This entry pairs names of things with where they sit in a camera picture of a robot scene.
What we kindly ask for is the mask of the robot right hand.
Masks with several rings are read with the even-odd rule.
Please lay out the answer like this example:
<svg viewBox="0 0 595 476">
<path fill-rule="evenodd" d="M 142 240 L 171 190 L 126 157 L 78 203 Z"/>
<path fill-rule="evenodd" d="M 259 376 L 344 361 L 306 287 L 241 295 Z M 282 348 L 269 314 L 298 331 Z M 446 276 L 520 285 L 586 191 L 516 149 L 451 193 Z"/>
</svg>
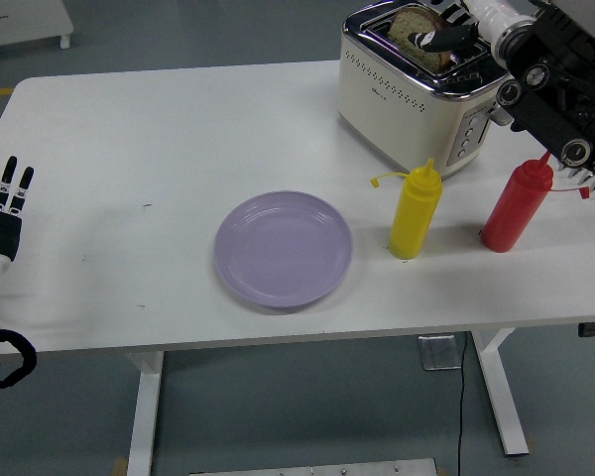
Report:
<svg viewBox="0 0 595 476">
<path fill-rule="evenodd" d="M 454 26 L 430 32 L 412 32 L 408 42 L 426 53 L 455 51 L 487 42 L 495 57 L 500 57 L 512 37 L 529 28 L 535 19 L 520 14 L 508 1 L 465 1 L 474 25 Z"/>
</svg>

